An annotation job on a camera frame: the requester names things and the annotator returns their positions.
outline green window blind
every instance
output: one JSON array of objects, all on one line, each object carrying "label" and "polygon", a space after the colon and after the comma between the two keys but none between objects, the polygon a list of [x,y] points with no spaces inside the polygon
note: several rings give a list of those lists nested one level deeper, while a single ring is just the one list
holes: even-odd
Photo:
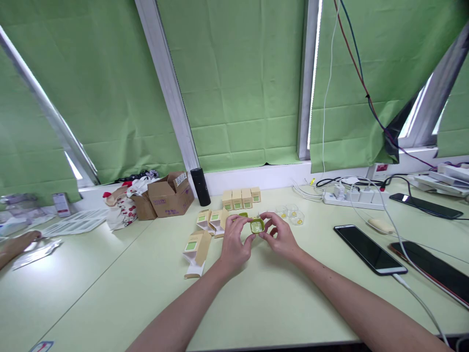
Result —
[{"label": "green window blind", "polygon": [[3,1],[0,23],[98,170],[183,170],[131,0]]},{"label": "green window blind", "polygon": [[64,150],[35,97],[0,48],[0,196],[34,193],[41,206],[52,194],[80,200]]},{"label": "green window blind", "polygon": [[303,0],[159,0],[205,172],[298,162]]},{"label": "green window blind", "polygon": [[466,58],[442,112],[438,157],[469,154],[469,60]]},{"label": "green window blind", "polygon": [[[454,0],[344,1],[357,40],[366,87],[387,126],[428,79],[468,19],[467,6]],[[354,53],[343,10],[342,25]],[[329,80],[331,38],[336,20],[324,1],[311,122],[312,172],[322,171],[324,95]],[[327,171],[393,160],[384,151],[383,131],[367,103],[337,24],[332,80],[326,101],[324,163]]]}]

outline green container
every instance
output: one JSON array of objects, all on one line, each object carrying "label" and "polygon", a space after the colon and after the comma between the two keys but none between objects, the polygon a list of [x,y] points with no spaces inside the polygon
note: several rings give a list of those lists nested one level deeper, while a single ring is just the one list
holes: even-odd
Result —
[{"label": "green container", "polygon": [[251,231],[255,234],[265,230],[264,221],[262,219],[254,219],[251,221]]}]

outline light green desk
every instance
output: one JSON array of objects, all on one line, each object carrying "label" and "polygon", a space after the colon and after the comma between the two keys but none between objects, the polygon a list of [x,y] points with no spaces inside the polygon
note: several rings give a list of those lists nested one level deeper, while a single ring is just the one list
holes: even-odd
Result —
[{"label": "light green desk", "polygon": [[113,233],[103,223],[88,233],[61,236],[63,244],[46,258],[15,271],[11,263],[2,269],[0,350],[27,352],[41,341],[149,225],[137,221]]},{"label": "light green desk", "polygon": [[[405,192],[398,181],[393,181],[388,190]],[[414,192],[416,197],[457,208],[469,215],[467,205],[445,196]],[[287,203],[295,203],[306,215],[303,226],[292,226],[302,248],[437,334],[411,294],[392,277],[375,275],[332,228],[355,224],[383,247],[395,242],[394,238],[374,232],[352,208],[307,201],[290,188],[262,191],[262,203],[255,204],[248,214],[253,216],[259,210]],[[220,197],[212,197],[209,207],[220,208]],[[44,340],[55,341],[51,352],[125,351],[143,328],[194,282],[194,279],[183,279],[188,264],[181,252],[189,234],[196,230],[195,218],[201,209],[196,200],[183,217],[153,221],[44,337]],[[469,261],[469,224],[438,219],[391,200],[389,211],[402,236]],[[366,212],[385,219],[383,211]],[[246,227],[242,239],[247,235]],[[218,258],[221,245],[222,239],[212,240],[206,270]],[[437,252],[435,255],[469,275],[469,265]],[[446,334],[469,332],[469,311],[411,268],[405,280],[430,307]],[[321,292],[292,265],[274,255],[267,243],[256,239],[251,259],[219,293],[189,344],[189,350],[357,340]]]}]

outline smartphone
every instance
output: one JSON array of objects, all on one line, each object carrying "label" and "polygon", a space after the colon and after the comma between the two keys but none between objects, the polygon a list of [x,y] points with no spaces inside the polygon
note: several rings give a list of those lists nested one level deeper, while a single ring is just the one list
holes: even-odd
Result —
[{"label": "smartphone", "polygon": [[458,218],[460,217],[463,213],[461,213],[458,210],[454,210],[451,208],[446,208],[442,205],[438,205],[435,203],[430,203],[427,202],[426,200],[418,199],[415,197],[410,198],[408,195],[402,194],[402,193],[396,193],[391,196],[389,196],[390,199],[397,200],[398,202],[408,204],[410,206],[413,206],[415,208],[419,207],[422,209],[427,210],[430,213],[434,213],[437,215],[443,215],[447,218]]},{"label": "smartphone", "polygon": [[[468,276],[435,257],[414,242],[404,241],[403,245],[410,260],[412,260],[421,271],[469,305]],[[399,242],[391,243],[389,248],[404,260],[407,260],[402,253]]]},{"label": "smartphone", "polygon": [[407,269],[355,225],[335,226],[334,231],[378,275],[405,274]]}]

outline product box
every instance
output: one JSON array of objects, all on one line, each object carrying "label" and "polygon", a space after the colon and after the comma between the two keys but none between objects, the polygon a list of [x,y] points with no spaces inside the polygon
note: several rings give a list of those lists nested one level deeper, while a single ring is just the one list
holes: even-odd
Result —
[{"label": "product box", "polygon": [[215,238],[220,238],[225,235],[225,224],[226,218],[228,217],[228,211],[223,208],[221,210],[212,211],[210,217],[210,224],[215,228]]},{"label": "product box", "polygon": [[251,188],[251,194],[253,196],[253,203],[259,203],[260,202],[260,188],[259,187]]},{"label": "product box", "polygon": [[197,221],[195,223],[202,230],[206,230],[206,231],[210,232],[210,234],[212,236],[215,236],[215,228],[209,222],[211,215],[212,215],[212,211],[210,209],[202,210],[197,215]]},{"label": "product box", "polygon": [[251,209],[253,207],[253,195],[249,188],[243,188],[241,190],[243,199],[243,209]]},{"label": "product box", "polygon": [[148,196],[159,218],[184,215],[194,200],[187,173],[172,172],[148,184]]},{"label": "product box", "polygon": [[189,262],[189,269],[187,269],[184,278],[202,276],[211,240],[212,236],[205,230],[195,231],[189,236],[184,252],[182,252],[184,258]]},{"label": "product box", "polygon": [[231,199],[233,201],[233,209],[238,210],[243,208],[243,197],[241,196],[241,190],[233,190]]},{"label": "product box", "polygon": [[223,192],[223,196],[221,197],[221,202],[223,203],[223,208],[226,210],[233,210],[233,199],[232,199],[233,192],[231,190],[227,190]]},{"label": "product box", "polygon": [[52,199],[54,200],[55,209],[57,209],[59,218],[66,218],[72,215],[66,193],[54,193]]},{"label": "product box", "polygon": [[137,207],[138,220],[154,220],[158,217],[148,197],[148,191],[143,192],[141,196],[133,195],[130,199]]}]

